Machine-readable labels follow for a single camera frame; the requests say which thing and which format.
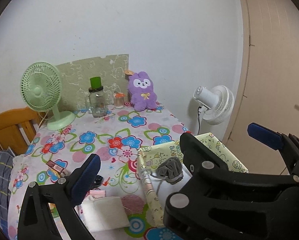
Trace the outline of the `white towel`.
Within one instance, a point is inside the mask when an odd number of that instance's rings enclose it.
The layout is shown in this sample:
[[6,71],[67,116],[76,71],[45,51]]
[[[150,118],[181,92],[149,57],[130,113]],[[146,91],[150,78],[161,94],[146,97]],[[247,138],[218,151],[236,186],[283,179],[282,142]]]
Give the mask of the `white towel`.
[[81,203],[80,208],[81,219],[91,233],[130,226],[120,197],[90,196]]

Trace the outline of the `pink cloth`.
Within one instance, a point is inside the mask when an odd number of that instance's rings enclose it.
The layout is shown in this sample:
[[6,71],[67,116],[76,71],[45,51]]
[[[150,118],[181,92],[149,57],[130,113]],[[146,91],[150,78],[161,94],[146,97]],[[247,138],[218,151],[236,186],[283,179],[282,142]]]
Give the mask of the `pink cloth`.
[[106,196],[105,190],[90,190],[89,195],[95,199],[104,198]]

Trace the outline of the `small colourful carton box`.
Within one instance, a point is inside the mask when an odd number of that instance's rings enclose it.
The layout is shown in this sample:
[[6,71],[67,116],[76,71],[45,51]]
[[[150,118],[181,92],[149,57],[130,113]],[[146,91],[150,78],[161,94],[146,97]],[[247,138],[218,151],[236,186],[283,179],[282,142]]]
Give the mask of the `small colourful carton box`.
[[53,162],[52,160],[47,161],[47,166],[56,174],[60,176],[66,175],[66,169],[61,165]]

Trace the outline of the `floral tablecloth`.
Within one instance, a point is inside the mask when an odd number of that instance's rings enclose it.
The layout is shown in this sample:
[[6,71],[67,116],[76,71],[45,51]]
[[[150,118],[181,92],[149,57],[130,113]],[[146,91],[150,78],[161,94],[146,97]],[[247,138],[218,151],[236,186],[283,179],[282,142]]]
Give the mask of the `floral tablecloth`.
[[121,198],[130,221],[127,228],[98,232],[95,238],[176,239],[175,233],[154,225],[137,174],[137,153],[141,148],[169,142],[171,154],[180,157],[178,139],[187,131],[186,126],[161,104],[142,112],[130,106],[110,107],[102,118],[94,118],[83,110],[75,115],[75,120],[64,129],[50,131],[41,127],[26,152],[14,158],[9,185],[8,238],[17,238],[19,213],[28,184],[57,182],[58,175],[48,166],[49,161],[72,172],[94,153],[101,159],[100,175],[104,180],[100,190],[106,196]]

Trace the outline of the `grey velvet scrunchie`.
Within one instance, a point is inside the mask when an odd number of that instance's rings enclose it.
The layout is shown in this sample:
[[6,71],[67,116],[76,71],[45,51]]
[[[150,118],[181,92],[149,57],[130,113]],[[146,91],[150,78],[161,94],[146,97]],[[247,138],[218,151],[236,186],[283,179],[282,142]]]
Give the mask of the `grey velvet scrunchie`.
[[182,163],[177,157],[170,157],[156,169],[156,176],[174,185],[184,177]]

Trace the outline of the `blue plaid blanket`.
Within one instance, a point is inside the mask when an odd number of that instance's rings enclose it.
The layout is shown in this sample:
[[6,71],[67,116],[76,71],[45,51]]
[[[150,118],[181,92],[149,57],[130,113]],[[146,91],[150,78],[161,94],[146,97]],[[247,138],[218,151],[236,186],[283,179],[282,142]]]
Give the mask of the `blue plaid blanket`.
[[10,174],[13,168],[14,153],[8,150],[0,151],[0,229],[8,238],[8,209],[11,191],[9,190]]

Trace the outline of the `beige door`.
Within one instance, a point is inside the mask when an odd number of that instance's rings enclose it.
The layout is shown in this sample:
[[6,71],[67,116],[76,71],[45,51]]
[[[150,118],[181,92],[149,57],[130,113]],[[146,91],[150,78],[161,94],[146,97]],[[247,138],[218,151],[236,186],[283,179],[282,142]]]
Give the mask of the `beige door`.
[[251,173],[287,174],[250,123],[299,138],[299,10],[291,0],[241,0],[244,45],[236,106],[224,139]]

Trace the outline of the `wooden chair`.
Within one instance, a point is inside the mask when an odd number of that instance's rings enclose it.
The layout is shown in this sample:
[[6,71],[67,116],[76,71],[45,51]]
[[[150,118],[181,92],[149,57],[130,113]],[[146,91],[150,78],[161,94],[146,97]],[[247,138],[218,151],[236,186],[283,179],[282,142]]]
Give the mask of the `wooden chair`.
[[0,113],[0,150],[10,148],[14,154],[24,154],[36,135],[35,124],[42,117],[25,107]]

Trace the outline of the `white standing fan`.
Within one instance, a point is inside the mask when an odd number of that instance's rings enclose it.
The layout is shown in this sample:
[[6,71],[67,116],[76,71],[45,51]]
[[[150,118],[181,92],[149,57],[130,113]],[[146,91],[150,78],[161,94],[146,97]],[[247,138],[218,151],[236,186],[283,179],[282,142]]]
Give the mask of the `white standing fan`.
[[199,86],[192,99],[195,103],[196,134],[212,132],[223,136],[235,104],[233,92],[225,85],[211,89]]

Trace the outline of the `glass mason jar mug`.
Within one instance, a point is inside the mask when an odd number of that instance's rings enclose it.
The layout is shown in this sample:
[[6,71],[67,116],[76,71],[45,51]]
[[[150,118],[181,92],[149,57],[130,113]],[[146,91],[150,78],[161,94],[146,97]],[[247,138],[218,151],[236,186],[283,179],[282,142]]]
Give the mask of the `glass mason jar mug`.
[[104,94],[104,87],[89,88],[89,108],[94,118],[100,118],[107,114],[107,105]]

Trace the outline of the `green desk fan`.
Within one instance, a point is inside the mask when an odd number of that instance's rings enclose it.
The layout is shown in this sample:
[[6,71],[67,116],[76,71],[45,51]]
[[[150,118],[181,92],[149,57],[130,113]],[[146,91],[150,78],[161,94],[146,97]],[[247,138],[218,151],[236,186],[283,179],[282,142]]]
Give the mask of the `green desk fan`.
[[24,72],[20,84],[21,96],[27,106],[36,112],[53,112],[47,120],[47,128],[57,131],[67,127],[75,120],[71,111],[59,111],[62,81],[59,70],[52,64],[36,62]]

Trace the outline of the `small toothpick jar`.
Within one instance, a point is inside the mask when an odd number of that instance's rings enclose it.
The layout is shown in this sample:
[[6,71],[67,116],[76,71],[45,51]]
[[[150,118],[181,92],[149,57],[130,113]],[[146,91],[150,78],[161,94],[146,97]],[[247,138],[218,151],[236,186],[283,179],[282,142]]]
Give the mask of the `small toothpick jar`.
[[117,109],[123,108],[125,105],[125,94],[114,92],[114,106]]

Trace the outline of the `green patterned cardboard sheet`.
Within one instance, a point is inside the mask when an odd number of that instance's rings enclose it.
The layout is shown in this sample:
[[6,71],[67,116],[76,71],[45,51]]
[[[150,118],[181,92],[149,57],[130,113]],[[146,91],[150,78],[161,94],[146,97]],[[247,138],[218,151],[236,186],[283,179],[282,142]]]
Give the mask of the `green patterned cardboard sheet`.
[[90,78],[100,77],[106,104],[114,103],[114,93],[127,95],[129,55],[92,57],[57,65],[62,81],[62,94],[58,103],[60,111],[78,111],[86,107],[86,97],[91,87]]

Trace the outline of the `green cup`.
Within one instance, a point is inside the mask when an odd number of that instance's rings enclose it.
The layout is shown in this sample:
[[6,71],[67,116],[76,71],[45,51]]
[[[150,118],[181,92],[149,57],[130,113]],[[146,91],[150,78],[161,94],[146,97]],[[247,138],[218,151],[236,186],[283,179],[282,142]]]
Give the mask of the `green cup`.
[[91,89],[99,89],[102,87],[101,78],[99,76],[90,78],[90,88]]

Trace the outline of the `purple plush bunny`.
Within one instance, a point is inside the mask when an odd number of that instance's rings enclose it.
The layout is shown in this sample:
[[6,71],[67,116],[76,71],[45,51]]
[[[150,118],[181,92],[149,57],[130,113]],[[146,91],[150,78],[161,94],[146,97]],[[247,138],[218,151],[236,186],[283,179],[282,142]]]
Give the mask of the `purple plush bunny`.
[[153,82],[146,72],[130,75],[128,92],[131,95],[130,102],[137,112],[156,109],[157,95],[154,92]]

